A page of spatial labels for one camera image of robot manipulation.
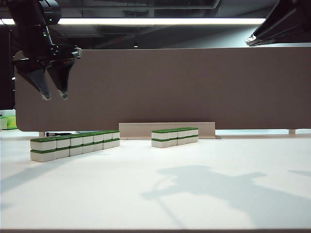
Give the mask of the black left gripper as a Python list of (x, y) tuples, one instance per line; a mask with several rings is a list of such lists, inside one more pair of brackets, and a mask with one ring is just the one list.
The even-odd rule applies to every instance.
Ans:
[(44, 75), (44, 70), (47, 68), (61, 97), (66, 100), (68, 98), (69, 72), (75, 60), (75, 46), (53, 44), (42, 52), (42, 54), (33, 52), (26, 58), (15, 60), (13, 65), (18, 70), (18, 74), (40, 93), (43, 100), (51, 99)]

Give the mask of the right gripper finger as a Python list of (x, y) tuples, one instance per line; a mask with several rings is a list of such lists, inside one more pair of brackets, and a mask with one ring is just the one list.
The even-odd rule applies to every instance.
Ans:
[(280, 0), (252, 33), (252, 40), (310, 40), (311, 2)]
[(269, 44), (285, 44), (285, 43), (310, 43), (311, 42), (311, 34), (310, 33), (302, 33), (302, 34), (293, 34), (288, 36), (281, 36), (275, 38), (259, 38), (255, 37), (252, 34), (245, 40), (247, 46), (261, 46), (261, 45), (269, 45)]

